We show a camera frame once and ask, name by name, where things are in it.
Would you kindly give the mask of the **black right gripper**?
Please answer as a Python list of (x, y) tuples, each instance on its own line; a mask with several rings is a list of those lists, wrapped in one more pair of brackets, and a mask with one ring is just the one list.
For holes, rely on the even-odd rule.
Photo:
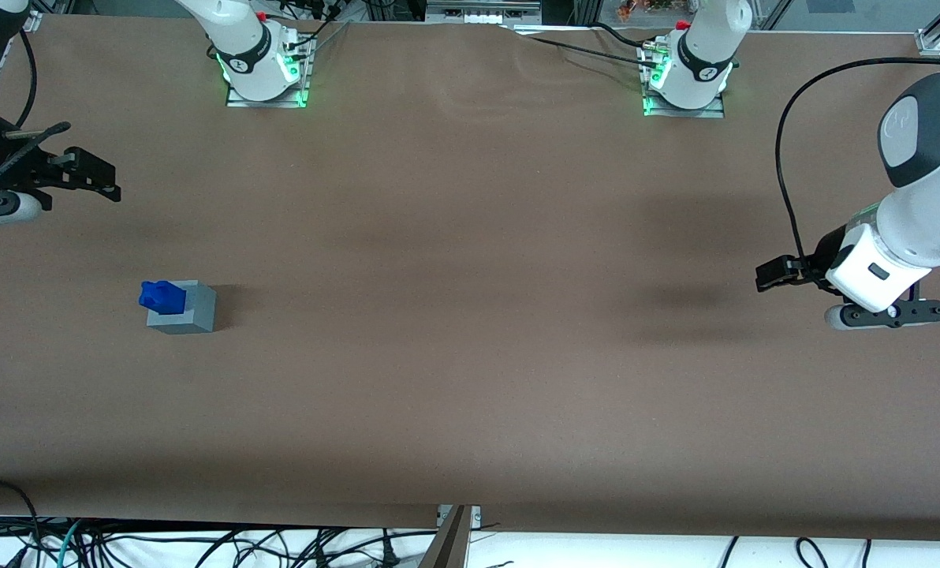
[[(29, 187), (50, 168), (51, 155), (39, 145), (49, 137), (69, 130), (64, 120), (48, 129), (23, 132), (16, 139), (6, 134), (19, 132), (19, 127), (0, 118), (0, 190)], [(88, 183), (76, 183), (76, 189), (95, 192), (114, 204), (121, 202), (121, 187), (116, 185), (116, 168), (112, 163), (79, 147), (65, 150), (65, 169), (71, 177)]]

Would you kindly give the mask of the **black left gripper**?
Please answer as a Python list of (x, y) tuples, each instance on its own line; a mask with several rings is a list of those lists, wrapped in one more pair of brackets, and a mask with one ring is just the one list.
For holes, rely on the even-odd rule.
[(801, 256), (777, 256), (755, 269), (755, 287), (763, 293), (783, 286), (802, 286), (809, 279), (821, 291), (833, 295), (842, 295), (826, 274), (837, 262), (837, 256), (844, 244), (846, 227), (839, 226), (819, 239), (814, 252), (808, 260)]

